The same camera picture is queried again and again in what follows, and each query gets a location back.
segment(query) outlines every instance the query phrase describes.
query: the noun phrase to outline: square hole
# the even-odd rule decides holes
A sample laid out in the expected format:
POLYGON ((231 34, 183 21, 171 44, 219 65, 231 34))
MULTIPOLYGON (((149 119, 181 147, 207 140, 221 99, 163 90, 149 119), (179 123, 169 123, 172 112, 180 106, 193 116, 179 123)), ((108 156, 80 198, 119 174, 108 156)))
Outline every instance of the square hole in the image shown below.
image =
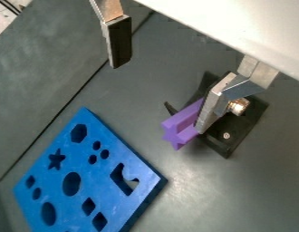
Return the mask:
POLYGON ((96 209, 96 203, 91 198, 88 198, 83 204, 83 210, 85 215, 89 216, 95 211, 95 209, 96 209))
POLYGON ((27 179, 27 187, 28 187, 28 189, 33 186, 35 183, 36 183, 35 177, 29 176, 29 178, 27 179))
POLYGON ((93 226, 99 232, 103 230, 107 223, 108 223, 108 220, 105 219, 104 215, 99 212, 93 219, 93 226))

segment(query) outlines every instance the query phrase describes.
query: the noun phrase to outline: star-shaped hole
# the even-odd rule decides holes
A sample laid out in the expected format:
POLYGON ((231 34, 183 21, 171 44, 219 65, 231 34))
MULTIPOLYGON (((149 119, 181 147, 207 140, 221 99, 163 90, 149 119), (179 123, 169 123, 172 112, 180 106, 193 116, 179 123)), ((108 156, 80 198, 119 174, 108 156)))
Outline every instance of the star-shaped hole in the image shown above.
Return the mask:
POLYGON ((65 155, 61 155, 60 149, 57 149, 56 154, 52 154, 48 156, 51 163, 48 165, 48 169, 53 169, 56 168, 57 170, 60 170, 60 163, 61 161, 64 161, 67 159, 65 155))

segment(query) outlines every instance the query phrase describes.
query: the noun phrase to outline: bolt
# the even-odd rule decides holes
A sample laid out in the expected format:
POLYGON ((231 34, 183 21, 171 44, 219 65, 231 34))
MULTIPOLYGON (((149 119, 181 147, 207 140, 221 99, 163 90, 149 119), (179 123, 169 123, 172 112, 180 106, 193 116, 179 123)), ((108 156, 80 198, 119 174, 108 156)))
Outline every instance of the bolt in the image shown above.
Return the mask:
POLYGON ((228 139, 231 138, 231 135, 229 135, 228 132, 224 133, 223 138, 224 138, 225 140, 228 140, 228 139))
POLYGON ((244 111, 247 110, 251 102, 245 98, 240 98, 232 101, 228 105, 228 110, 237 116, 241 116, 244 111))

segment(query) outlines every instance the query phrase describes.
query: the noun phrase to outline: purple block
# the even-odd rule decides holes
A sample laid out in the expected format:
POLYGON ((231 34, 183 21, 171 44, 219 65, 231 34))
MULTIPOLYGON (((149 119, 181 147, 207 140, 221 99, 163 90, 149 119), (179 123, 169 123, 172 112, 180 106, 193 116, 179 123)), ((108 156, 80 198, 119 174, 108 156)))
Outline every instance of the purple block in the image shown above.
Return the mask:
POLYGON ((172 143, 175 150, 179 150, 199 135, 193 123, 199 117, 201 102, 203 98, 163 122, 163 139, 172 143))

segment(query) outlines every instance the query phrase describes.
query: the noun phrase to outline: blue shape sorter board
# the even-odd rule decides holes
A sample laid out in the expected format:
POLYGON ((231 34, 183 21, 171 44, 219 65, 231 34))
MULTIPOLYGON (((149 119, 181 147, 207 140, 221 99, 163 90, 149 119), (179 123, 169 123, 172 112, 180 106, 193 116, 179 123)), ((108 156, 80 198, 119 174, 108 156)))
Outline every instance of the blue shape sorter board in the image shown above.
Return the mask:
POLYGON ((83 108, 15 187, 32 231, 128 231, 167 180, 83 108))

